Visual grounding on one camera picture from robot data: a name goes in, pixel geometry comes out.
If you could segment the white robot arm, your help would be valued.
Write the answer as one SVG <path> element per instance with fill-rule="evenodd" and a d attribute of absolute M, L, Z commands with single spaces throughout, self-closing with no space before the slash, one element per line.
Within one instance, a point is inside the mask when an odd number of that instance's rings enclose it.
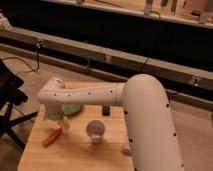
<path fill-rule="evenodd" d="M 123 108 L 136 171 L 184 171 L 178 136 L 166 91 L 160 81 L 138 74 L 125 83 L 66 89 L 59 78 L 39 91 L 46 117 L 62 118 L 65 104 L 111 105 Z"/>

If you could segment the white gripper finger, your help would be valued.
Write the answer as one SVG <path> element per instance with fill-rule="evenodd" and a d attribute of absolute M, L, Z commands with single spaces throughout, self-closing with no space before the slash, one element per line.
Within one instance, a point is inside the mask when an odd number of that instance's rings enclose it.
<path fill-rule="evenodd" d="M 63 132 L 68 132 L 70 129 L 70 123 L 66 116 L 58 121 L 58 125 L 62 128 Z"/>

